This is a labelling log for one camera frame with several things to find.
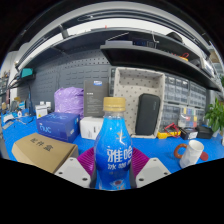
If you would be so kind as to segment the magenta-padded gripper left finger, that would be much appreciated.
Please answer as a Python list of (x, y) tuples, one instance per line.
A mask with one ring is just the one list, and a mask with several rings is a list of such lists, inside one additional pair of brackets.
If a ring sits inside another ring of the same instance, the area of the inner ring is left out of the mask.
[(86, 150), (77, 158), (69, 157), (55, 175), (81, 187), (94, 188), (97, 181), (94, 148)]

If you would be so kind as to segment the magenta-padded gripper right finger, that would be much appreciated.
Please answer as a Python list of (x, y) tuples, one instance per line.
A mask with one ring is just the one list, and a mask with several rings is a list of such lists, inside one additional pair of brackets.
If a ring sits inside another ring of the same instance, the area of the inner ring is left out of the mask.
[(134, 148), (129, 171), (129, 181), (132, 188), (140, 188), (170, 174), (170, 171), (158, 158), (149, 158), (140, 150)]

